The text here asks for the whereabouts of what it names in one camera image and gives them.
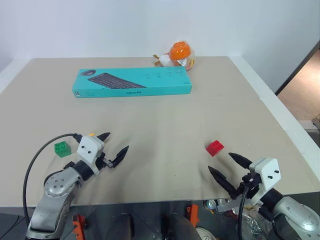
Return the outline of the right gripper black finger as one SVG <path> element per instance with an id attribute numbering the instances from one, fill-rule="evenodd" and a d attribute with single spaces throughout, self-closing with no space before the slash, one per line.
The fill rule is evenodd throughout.
<path id="1" fill-rule="evenodd" d="M 251 165 L 251 161 L 249 159 L 247 159 L 246 157 L 237 154 L 237 153 L 233 153 L 233 152 L 229 152 L 228 155 L 241 167 L 243 167 L 244 169 L 250 169 L 250 165 Z"/>
<path id="2" fill-rule="evenodd" d="M 235 187 L 227 181 L 226 177 L 217 169 L 208 166 L 208 170 L 210 174 L 213 176 L 215 181 L 229 194 L 231 199 L 236 199 L 239 196 L 238 191 Z"/>

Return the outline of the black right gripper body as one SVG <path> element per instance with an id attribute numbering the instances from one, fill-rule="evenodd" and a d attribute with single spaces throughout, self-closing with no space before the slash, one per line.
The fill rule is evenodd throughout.
<path id="1" fill-rule="evenodd" d="M 262 183 L 261 176 L 258 173 L 249 172 L 242 177 L 242 182 L 236 190 L 236 197 L 238 199 L 240 195 L 245 193 L 245 189 L 248 188 L 246 198 L 252 199 L 253 196 L 259 191 L 259 184 Z"/>

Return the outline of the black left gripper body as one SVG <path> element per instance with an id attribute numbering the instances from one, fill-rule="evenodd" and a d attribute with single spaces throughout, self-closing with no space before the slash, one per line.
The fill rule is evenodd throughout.
<path id="1" fill-rule="evenodd" d="M 105 145 L 103 144 L 101 149 L 98 151 L 95 160 L 95 166 L 100 171 L 105 167 L 112 166 L 110 160 L 106 159 L 106 153 L 104 152 Z"/>

